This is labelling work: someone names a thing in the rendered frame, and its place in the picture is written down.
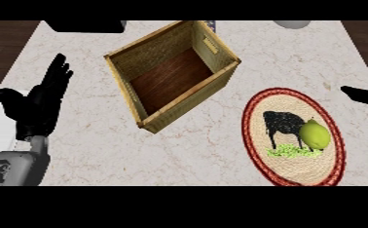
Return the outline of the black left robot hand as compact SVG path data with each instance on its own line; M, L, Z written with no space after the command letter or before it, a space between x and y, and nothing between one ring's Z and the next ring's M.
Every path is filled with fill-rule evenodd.
M73 75L67 57L58 54L42 83L32 88L29 95L11 88L0 89L5 114L17 121L17 140L29 141L36 135L48 137L54 133Z

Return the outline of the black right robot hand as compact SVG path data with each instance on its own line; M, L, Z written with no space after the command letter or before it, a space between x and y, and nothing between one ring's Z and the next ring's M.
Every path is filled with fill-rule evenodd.
M342 91L354 101L368 104L368 90L342 86Z

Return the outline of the green pear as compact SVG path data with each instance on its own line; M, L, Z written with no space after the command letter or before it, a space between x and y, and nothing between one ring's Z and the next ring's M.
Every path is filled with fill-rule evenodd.
M312 149L324 150L332 142L329 129L311 119L301 127L299 136Z

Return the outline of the oval placemat with cow print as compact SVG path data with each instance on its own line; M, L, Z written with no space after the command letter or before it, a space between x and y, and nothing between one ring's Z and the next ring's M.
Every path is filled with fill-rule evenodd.
M311 151L293 133L270 136L264 113L289 112L308 122L314 119L330 132L332 143ZM256 168L275 185L336 186L342 181L346 152L342 132L321 104L289 88L261 91L246 104L241 118L244 147Z

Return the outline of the square wicker basket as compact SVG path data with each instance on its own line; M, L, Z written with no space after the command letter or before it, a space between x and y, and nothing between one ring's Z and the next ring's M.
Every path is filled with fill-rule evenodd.
M221 91L240 58L203 20L179 20L105 56L137 125L159 133Z

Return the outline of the pale grey round object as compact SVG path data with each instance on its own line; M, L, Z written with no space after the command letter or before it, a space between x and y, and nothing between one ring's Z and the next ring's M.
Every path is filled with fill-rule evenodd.
M309 20L277 20L275 24L287 29L301 29L311 23Z

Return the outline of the black appliance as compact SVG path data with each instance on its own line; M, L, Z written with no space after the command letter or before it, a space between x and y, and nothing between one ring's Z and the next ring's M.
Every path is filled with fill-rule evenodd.
M57 32L123 33L125 20L49 20L46 22Z

